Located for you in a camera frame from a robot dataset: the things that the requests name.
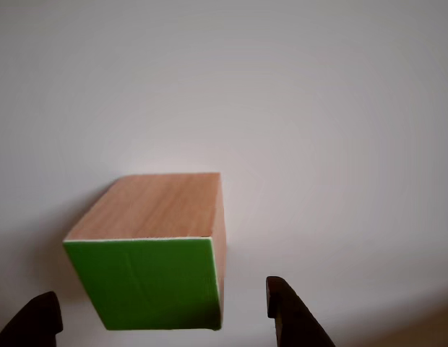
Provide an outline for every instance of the green painted side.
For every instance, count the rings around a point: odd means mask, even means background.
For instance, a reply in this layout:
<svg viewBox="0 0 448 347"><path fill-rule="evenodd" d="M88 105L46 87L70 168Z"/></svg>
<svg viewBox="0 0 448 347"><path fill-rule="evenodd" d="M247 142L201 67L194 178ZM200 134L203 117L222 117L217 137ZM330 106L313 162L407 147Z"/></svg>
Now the green painted side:
<svg viewBox="0 0 448 347"><path fill-rule="evenodd" d="M66 241L64 247L109 330L219 330L212 241Z"/></svg>

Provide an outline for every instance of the white edge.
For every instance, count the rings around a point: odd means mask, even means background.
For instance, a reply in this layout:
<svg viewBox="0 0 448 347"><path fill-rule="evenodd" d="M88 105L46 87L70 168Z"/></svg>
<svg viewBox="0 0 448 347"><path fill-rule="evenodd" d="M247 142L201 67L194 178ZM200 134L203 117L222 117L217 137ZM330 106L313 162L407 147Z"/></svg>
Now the white edge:
<svg viewBox="0 0 448 347"><path fill-rule="evenodd" d="M211 236L183 236L183 237L137 237L135 239L64 239L64 242L113 242L113 241L170 241L170 240L204 240Z"/></svg>

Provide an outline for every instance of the white background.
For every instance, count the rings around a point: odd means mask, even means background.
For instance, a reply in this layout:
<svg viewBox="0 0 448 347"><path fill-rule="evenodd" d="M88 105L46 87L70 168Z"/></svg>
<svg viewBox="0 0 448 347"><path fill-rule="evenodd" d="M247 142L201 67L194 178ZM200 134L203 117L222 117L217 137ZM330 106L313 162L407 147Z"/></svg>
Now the white background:
<svg viewBox="0 0 448 347"><path fill-rule="evenodd" d="M62 248L133 173L220 171L219 332L108 332ZM339 346L448 296L447 1L0 1L0 329L65 346L275 346L281 275Z"/></svg>

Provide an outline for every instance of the block side face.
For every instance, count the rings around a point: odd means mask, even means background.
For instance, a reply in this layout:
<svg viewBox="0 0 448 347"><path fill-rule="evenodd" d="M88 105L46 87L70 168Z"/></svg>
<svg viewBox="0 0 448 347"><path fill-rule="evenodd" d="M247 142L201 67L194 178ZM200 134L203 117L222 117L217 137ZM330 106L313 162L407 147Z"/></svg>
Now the block side face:
<svg viewBox="0 0 448 347"><path fill-rule="evenodd" d="M211 236L219 182L218 173L121 178L67 239Z"/></svg>
<svg viewBox="0 0 448 347"><path fill-rule="evenodd" d="M210 239L64 245L107 329L220 328Z"/></svg>
<svg viewBox="0 0 448 347"><path fill-rule="evenodd" d="M216 261L217 282L219 285L220 308L222 317L224 313L224 278L227 244L225 237L223 190L221 188L221 184L218 187L215 204L216 212L212 226L212 241Z"/></svg>

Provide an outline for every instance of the block top face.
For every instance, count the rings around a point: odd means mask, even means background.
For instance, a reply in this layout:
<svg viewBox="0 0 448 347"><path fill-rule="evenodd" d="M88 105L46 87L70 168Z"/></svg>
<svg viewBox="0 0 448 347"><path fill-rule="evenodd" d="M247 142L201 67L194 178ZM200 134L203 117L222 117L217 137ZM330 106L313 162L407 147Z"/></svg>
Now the block top face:
<svg viewBox="0 0 448 347"><path fill-rule="evenodd" d="M66 241L212 235L219 173L133 175L116 181Z"/></svg>

